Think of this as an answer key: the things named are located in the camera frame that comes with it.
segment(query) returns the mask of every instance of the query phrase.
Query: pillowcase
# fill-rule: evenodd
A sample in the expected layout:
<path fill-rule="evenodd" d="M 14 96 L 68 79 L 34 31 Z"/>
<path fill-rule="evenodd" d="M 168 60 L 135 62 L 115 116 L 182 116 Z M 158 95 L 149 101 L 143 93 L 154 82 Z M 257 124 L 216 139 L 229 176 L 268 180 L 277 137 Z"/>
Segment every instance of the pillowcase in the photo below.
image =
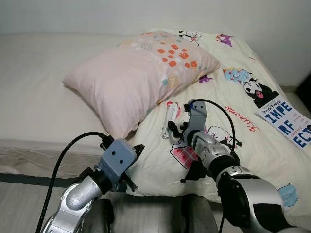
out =
<path fill-rule="evenodd" d="M 78 67 L 63 83 L 91 104 L 110 135 L 125 138 L 157 103 L 219 66 L 196 44 L 157 31 L 122 41 Z"/>

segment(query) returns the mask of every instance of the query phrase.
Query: book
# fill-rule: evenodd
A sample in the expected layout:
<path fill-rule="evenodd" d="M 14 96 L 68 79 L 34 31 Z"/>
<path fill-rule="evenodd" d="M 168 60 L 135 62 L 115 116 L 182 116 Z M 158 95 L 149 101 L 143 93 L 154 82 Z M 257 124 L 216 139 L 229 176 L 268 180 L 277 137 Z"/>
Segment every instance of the book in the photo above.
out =
<path fill-rule="evenodd" d="M 281 95 L 255 113 L 299 148 L 311 143 L 311 120 L 294 109 Z"/>

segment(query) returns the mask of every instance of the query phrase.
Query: white mattress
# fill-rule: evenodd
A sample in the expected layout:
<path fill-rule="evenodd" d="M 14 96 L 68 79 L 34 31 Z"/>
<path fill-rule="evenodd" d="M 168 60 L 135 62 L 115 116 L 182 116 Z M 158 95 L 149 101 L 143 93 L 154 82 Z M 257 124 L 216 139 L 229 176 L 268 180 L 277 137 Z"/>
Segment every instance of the white mattress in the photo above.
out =
<path fill-rule="evenodd" d="M 63 87 L 61 80 L 76 65 L 117 44 L 121 37 L 86 34 L 21 34 L 0 36 L 0 172 L 50 176 L 64 146 L 88 131 L 105 132 L 92 109 L 75 93 Z M 299 150 L 276 129 L 254 115 L 252 99 L 238 83 L 224 78 L 223 68 L 244 68 L 259 80 L 283 92 L 261 60 L 242 40 L 232 38 L 234 47 L 224 47 L 214 35 L 202 35 L 200 45 L 220 61 L 222 67 L 209 75 L 208 83 L 195 83 L 168 101 L 180 105 L 190 99 L 205 98 L 223 107 L 230 106 L 247 117 L 260 130 L 250 132 L 245 122 L 230 115 L 236 138 L 242 147 L 236 152 L 242 166 L 267 179 L 278 189 L 289 183 L 297 189 L 298 200 L 286 208 L 287 216 L 311 215 L 311 148 Z M 230 131 L 227 119 L 207 106 L 206 126 Z M 144 144 L 145 150 L 131 167 L 130 175 L 139 186 L 133 195 L 179 196 L 197 193 L 219 202 L 211 178 L 180 182 L 188 170 L 170 154 L 176 141 L 162 139 L 161 128 L 166 103 L 154 108 L 140 124 L 132 145 Z M 177 119 L 187 121 L 186 113 Z M 102 150 L 96 137 L 82 141 L 65 157 L 58 176 L 78 175 L 97 163 Z"/>

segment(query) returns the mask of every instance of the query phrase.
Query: pink print on sheet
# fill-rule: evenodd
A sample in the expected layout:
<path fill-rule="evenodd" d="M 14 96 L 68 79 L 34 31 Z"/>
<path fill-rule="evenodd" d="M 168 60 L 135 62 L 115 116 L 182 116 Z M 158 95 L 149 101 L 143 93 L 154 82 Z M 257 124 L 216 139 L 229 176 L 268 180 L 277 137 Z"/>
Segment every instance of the pink print on sheet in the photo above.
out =
<path fill-rule="evenodd" d="M 192 162 L 198 160 L 198 156 L 194 152 L 194 149 L 181 143 L 181 141 L 172 145 L 170 153 L 186 169 L 190 169 Z"/>

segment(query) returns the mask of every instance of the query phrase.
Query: black cable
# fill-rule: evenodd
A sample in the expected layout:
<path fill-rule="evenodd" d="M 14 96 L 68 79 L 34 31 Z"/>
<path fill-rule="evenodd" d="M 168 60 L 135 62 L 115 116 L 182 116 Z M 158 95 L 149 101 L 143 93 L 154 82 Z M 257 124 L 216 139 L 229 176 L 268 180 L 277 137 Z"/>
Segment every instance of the black cable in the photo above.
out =
<path fill-rule="evenodd" d="M 230 151 L 230 155 L 233 156 L 234 147 L 235 147 L 235 130 L 234 130 L 233 122 L 232 122 L 229 114 L 225 111 L 225 109 L 223 109 L 218 104 L 214 103 L 213 101 L 206 100 L 206 99 L 196 99 L 196 100 L 193 100 L 193 101 L 190 102 L 190 105 L 192 105 L 193 103 L 198 102 L 198 101 L 204 101 L 204 102 L 211 103 L 211 104 L 215 105 L 217 108 L 219 108 L 227 116 L 227 118 L 228 118 L 228 120 L 230 122 L 230 125 L 231 125 L 231 130 L 232 130 L 232 139 L 233 139 L 233 141 L 232 141 L 232 148 L 231 148 L 231 151 Z"/>
<path fill-rule="evenodd" d="M 99 132 L 88 132 L 88 133 L 84 133 L 80 136 L 77 136 L 75 139 L 73 139 L 65 148 L 64 150 L 62 151 L 62 153 L 60 154 L 57 162 L 56 162 L 56 165 L 54 167 L 54 171 L 53 171 L 53 174 L 52 174 L 52 177 L 51 177 L 51 181 L 50 181 L 50 184 L 49 184 L 49 189 L 47 191 L 47 195 L 45 197 L 45 201 L 44 201 L 44 204 L 43 204 L 43 207 L 42 207 L 42 211 L 41 211 L 41 215 L 40 215 L 40 218 L 39 218 L 39 222 L 38 222 L 38 225 L 37 225 L 37 229 L 35 231 L 35 233 L 40 233 L 41 231 L 41 227 L 42 227 L 42 223 L 43 223 L 43 220 L 44 220 L 44 216 L 45 216 L 45 213 L 46 213 L 46 210 L 48 208 L 48 205 L 49 205 L 49 201 L 50 201 L 50 197 L 51 197 L 51 193 L 52 193 L 52 190 L 53 190 L 53 186 L 54 186 L 54 182 L 55 182 L 55 179 L 56 179 L 56 174 L 57 174 L 57 171 L 59 169 L 59 166 L 60 166 L 60 163 L 62 162 L 62 159 L 64 158 L 65 154 L 67 153 L 67 151 L 69 150 L 69 148 L 75 144 L 77 141 L 79 141 L 80 139 L 84 138 L 84 137 L 87 137 L 87 136 L 91 136 L 91 135 L 97 135 L 99 136 L 101 139 L 103 139 L 105 136 L 105 134 L 103 133 L 99 133 Z"/>
<path fill-rule="evenodd" d="M 219 233 L 222 233 L 223 226 L 224 226 L 224 221 L 225 221 L 225 215 L 223 213 L 222 221 L 221 221 L 220 227 L 219 227 Z"/>

